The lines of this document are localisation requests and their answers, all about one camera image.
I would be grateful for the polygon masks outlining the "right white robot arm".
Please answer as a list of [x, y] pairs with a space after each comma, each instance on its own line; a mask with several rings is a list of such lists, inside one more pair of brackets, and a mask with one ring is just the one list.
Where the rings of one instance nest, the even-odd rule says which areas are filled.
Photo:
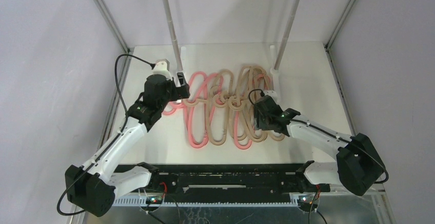
[[329, 184], [362, 196], [372, 185], [389, 180], [385, 164], [367, 135], [349, 135], [324, 127], [295, 109], [283, 110], [269, 95], [254, 102], [253, 110], [257, 130], [301, 140], [333, 158], [333, 162], [306, 163], [296, 177], [302, 191]]

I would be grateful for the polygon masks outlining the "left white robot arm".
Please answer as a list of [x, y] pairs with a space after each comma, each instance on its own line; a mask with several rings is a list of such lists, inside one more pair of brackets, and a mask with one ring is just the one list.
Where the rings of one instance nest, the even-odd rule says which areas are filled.
[[159, 188], [161, 179], [156, 175], [157, 168], [146, 162], [140, 162], [123, 173], [117, 173], [116, 169], [127, 152], [162, 117], [170, 102], [190, 96], [183, 72], [178, 72], [177, 78], [179, 86], [162, 72], [147, 77], [143, 92], [127, 110], [116, 134], [81, 166], [71, 165], [66, 170], [66, 189], [61, 197], [80, 207], [81, 212], [101, 217], [115, 200], [133, 190], [145, 188], [153, 192]]

